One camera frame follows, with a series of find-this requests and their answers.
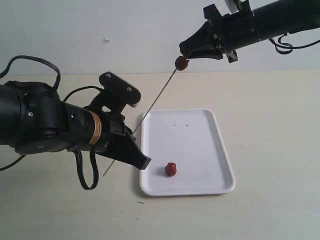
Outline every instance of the white tray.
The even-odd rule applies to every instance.
[[[150,196],[209,195],[232,191],[236,181],[214,114],[207,109],[151,111],[142,124],[141,148],[151,162],[140,171]],[[176,163],[176,175],[165,166]]]

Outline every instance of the screw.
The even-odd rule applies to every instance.
[[[77,116],[77,114],[76,114],[75,112],[72,112],[72,113],[71,113],[71,118],[72,118],[72,119],[77,119],[78,116]]]

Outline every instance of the thin metal rod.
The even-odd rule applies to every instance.
[[[148,111],[146,111],[145,115],[143,116],[143,118],[141,119],[141,121],[138,123],[138,125],[136,126],[135,130],[132,132],[132,135],[135,134],[135,132],[138,130],[138,128],[140,127],[140,125],[142,124],[142,122],[145,120],[146,116],[148,115],[148,113],[151,111],[151,109],[154,107],[154,105],[156,104],[156,102],[158,101],[158,99],[160,98],[161,94],[164,92],[164,90],[166,89],[166,87],[168,86],[168,84],[170,83],[172,77],[175,75],[175,73],[177,72],[177,69],[175,69],[173,71],[173,73],[171,74],[171,76],[169,77],[168,81],[166,81],[165,85],[163,86],[163,88],[161,89],[161,91],[159,92],[158,96],[155,98],[155,100],[153,101],[153,103],[151,104],[151,106],[149,107]],[[107,172],[110,170],[110,168],[112,167],[112,165],[115,163],[116,160],[113,160],[111,162],[111,164],[109,165],[109,167],[105,170],[104,174],[102,175],[103,177],[107,174]]]

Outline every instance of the black cable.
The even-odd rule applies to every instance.
[[[3,72],[0,73],[0,79],[2,79],[5,75],[7,75],[7,73],[9,72],[10,70],[10,67],[11,67],[11,64],[17,60],[17,59],[28,59],[28,60],[32,60],[32,61],[35,61],[35,62],[38,62],[38,63],[41,63],[41,64],[44,64],[44,65],[47,65],[48,67],[52,68],[56,73],[57,73],[57,76],[56,76],[56,80],[55,80],[55,83],[53,85],[53,89],[55,91],[57,91],[58,87],[59,87],[59,84],[60,84],[60,80],[61,80],[61,75],[60,75],[60,71],[59,71],[59,68],[57,68],[54,64],[52,64],[51,62],[47,61],[47,60],[44,60],[42,58],[39,58],[39,57],[35,57],[35,56],[25,56],[25,55],[19,55],[19,56],[15,56],[13,57],[8,65],[6,66],[5,70]]]
[[[293,46],[291,45],[290,43],[287,43],[287,42],[282,42],[282,39],[283,37],[286,37],[288,34],[285,33],[283,34],[282,36],[280,36],[278,38],[278,43],[275,42],[274,39],[270,38],[269,41],[275,46],[275,49],[278,53],[280,54],[290,54],[293,52],[293,50],[298,50],[298,49],[306,49],[306,48],[309,48],[309,47],[312,47],[314,45],[317,45],[317,44],[320,44],[320,39],[318,41],[315,41],[315,42],[312,42],[310,44],[307,44],[307,45],[303,45],[303,46]]]
[[[71,95],[75,94],[76,92],[79,92],[79,91],[82,91],[82,90],[85,90],[85,89],[97,89],[98,91],[102,91],[103,89],[100,88],[100,87],[97,87],[97,86],[84,86],[84,87],[80,87],[80,88],[77,88],[75,90],[73,90],[72,92],[70,92],[64,99],[63,99],[63,102],[66,102],[70,97]]]
[[[95,146],[93,146],[90,150],[90,162],[91,162],[92,171],[93,171],[93,183],[91,186],[88,186],[85,180],[84,171],[83,171],[83,157],[82,157],[81,151],[79,149],[74,149],[72,150],[72,152],[75,155],[76,172],[78,174],[78,178],[81,186],[83,187],[84,190],[95,189],[99,182],[99,171],[98,171],[98,165],[96,160]]]
[[[15,160],[14,162],[10,163],[9,165],[5,166],[5,167],[2,167],[0,168],[0,172],[1,171],[4,171],[4,170],[7,170],[11,167],[13,167],[14,165],[16,165],[18,162],[20,162],[26,155],[21,155],[17,160]]]

